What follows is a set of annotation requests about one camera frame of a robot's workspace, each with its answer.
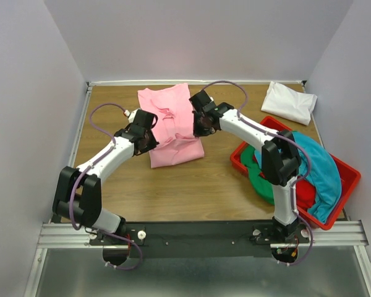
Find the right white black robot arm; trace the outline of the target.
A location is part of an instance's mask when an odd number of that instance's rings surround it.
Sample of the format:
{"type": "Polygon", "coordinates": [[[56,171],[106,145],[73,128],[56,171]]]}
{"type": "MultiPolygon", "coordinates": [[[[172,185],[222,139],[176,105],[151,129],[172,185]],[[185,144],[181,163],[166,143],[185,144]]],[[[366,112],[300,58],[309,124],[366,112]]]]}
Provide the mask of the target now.
{"type": "Polygon", "coordinates": [[[299,224],[296,210],[296,180],[301,157],[293,135],[276,131],[244,117],[227,103],[194,107],[194,136],[204,137],[217,131],[231,133],[261,154],[262,173],[272,185],[275,211],[272,235],[284,243],[294,236],[299,224]]]}

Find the pink t shirt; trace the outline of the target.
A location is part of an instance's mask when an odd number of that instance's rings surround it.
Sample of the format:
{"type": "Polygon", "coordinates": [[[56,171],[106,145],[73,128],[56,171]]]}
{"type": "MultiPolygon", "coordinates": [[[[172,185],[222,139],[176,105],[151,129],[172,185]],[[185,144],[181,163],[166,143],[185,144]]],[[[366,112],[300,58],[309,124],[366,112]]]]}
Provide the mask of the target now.
{"type": "Polygon", "coordinates": [[[138,91],[141,109],[158,117],[152,129],[158,145],[149,151],[152,168],[173,166],[204,157],[200,139],[193,135],[194,115],[187,83],[162,90],[138,91]]]}

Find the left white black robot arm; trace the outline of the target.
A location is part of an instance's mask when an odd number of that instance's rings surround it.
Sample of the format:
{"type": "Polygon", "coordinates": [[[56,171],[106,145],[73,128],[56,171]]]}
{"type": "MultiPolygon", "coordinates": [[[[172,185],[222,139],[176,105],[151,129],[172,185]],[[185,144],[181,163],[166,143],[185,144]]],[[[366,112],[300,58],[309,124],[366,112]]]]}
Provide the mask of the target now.
{"type": "Polygon", "coordinates": [[[110,134],[109,144],[76,168],[66,166],[60,174],[53,201],[53,213],[69,219],[73,227],[96,229],[111,244],[126,237],[126,219],[102,206],[102,185],[125,161],[155,149],[153,135],[158,116],[137,109],[128,114],[129,123],[110,134]]]}

